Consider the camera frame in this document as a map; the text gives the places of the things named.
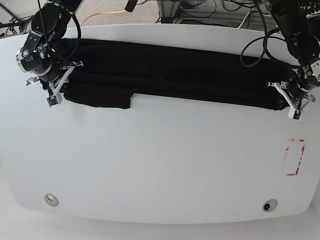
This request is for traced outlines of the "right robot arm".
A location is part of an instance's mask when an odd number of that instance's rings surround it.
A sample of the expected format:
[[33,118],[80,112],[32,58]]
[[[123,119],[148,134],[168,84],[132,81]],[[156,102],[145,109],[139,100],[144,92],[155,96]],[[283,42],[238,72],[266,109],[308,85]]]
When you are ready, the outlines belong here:
[[[82,61],[70,61],[81,40],[81,27],[76,17],[81,4],[81,0],[48,0],[43,6],[39,4],[38,12],[31,20],[31,31],[16,54],[22,72],[35,74],[26,83],[40,81],[42,89],[48,93],[49,106],[61,103],[61,88],[73,70],[83,65]],[[53,49],[53,44],[65,35],[70,20],[75,23],[77,38],[71,53],[62,56]]]

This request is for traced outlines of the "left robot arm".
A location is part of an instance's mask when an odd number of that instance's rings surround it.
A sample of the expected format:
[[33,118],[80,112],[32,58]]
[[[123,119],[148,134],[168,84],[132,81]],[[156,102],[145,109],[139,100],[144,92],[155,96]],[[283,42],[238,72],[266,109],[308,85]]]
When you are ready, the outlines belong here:
[[[252,68],[256,66],[264,55],[272,61],[288,68],[297,69],[297,73],[284,83],[275,82],[272,87],[279,87],[279,94],[274,101],[267,100],[268,94],[259,90],[257,96],[241,98],[238,105],[258,107],[270,110],[282,110],[292,106],[295,112],[302,112],[304,98],[309,101],[309,92],[320,85],[320,45],[313,34],[307,19],[307,11],[302,7],[313,7],[318,0],[268,0],[265,7],[277,24],[277,28],[265,30],[262,38],[263,51],[253,63],[242,63],[242,66]],[[281,32],[287,44],[289,53],[299,61],[298,66],[290,65],[273,57],[268,51],[268,39],[276,32]]]

